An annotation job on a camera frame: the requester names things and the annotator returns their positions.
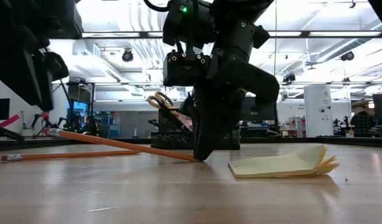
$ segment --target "scissor handle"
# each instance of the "scissor handle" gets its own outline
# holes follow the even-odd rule
[[[160,109],[161,106],[159,106],[159,104],[157,104],[157,103],[155,103],[155,102],[153,102],[153,101],[158,102],[158,101],[160,101],[160,99],[158,99],[156,96],[148,96],[148,98],[147,98],[147,102],[148,102],[151,106]]]
[[[167,108],[171,109],[174,107],[173,101],[168,96],[163,94],[163,92],[157,91],[155,93],[155,97],[158,98],[163,104],[165,104]]]

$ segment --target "workbench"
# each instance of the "workbench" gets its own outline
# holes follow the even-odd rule
[[[0,223],[382,223],[382,148],[327,145],[340,167],[309,179],[235,179],[227,164],[316,145],[242,144],[205,162],[144,153],[0,162]],[[0,156],[108,150],[76,144]]]

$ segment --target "pencil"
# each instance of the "pencil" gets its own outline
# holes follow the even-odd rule
[[[62,159],[62,158],[79,158],[79,157],[102,157],[102,156],[124,156],[135,155],[139,152],[131,150],[123,151],[105,151],[105,152],[70,152],[70,153],[55,153],[55,154],[31,154],[31,155],[3,155],[2,161],[28,161],[28,160],[41,160],[41,159]]]
[[[53,136],[61,137],[61,138],[69,138],[69,139],[85,141],[85,142],[90,142],[90,143],[95,143],[95,144],[104,144],[107,146],[119,147],[119,148],[123,148],[123,149],[130,149],[130,150],[134,150],[137,152],[146,152],[146,153],[155,154],[158,156],[165,156],[165,157],[170,157],[170,158],[174,158],[174,159],[183,159],[183,160],[190,161],[190,162],[197,161],[192,156],[186,155],[186,154],[169,152],[169,151],[162,150],[162,149],[153,149],[151,147],[139,146],[139,145],[135,145],[135,144],[119,142],[119,141],[115,141],[115,140],[111,140],[111,139],[105,139],[105,138],[99,138],[99,137],[95,137],[95,136],[88,136],[85,134],[77,134],[77,133],[62,131],[62,130],[54,129],[54,128],[47,128],[46,133],[53,135]]]

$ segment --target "paper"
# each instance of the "paper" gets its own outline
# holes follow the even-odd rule
[[[335,156],[324,159],[325,146],[299,149],[283,156],[256,157],[230,161],[232,173],[238,178],[306,178],[327,174],[339,166]]]

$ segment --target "gold scissors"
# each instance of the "gold scissors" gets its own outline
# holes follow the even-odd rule
[[[174,109],[173,101],[161,91],[155,92],[154,96],[148,96],[147,101],[151,106],[158,109],[161,109],[159,103],[165,105],[167,109]]]

